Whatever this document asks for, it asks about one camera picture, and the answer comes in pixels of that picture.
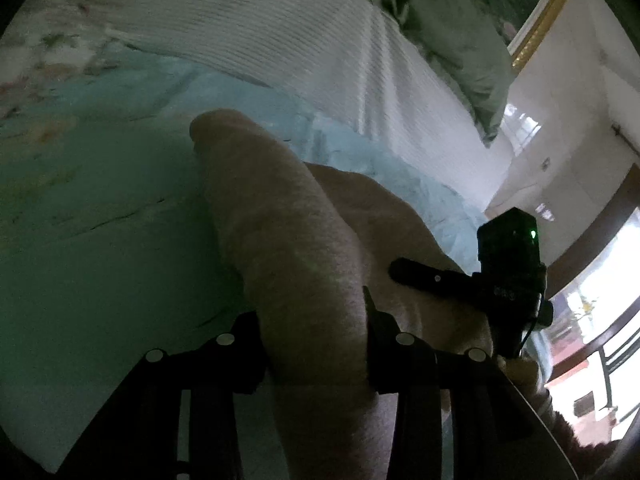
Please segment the right hand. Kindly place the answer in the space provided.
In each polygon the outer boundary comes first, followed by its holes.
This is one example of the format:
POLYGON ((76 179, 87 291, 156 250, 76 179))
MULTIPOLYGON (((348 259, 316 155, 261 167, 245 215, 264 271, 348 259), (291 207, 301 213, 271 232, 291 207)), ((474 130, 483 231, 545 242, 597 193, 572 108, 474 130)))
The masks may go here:
POLYGON ((524 396, 530 407, 548 429, 555 424, 552 396, 544 385, 538 363, 527 354, 517 359, 498 356, 498 367, 524 396))

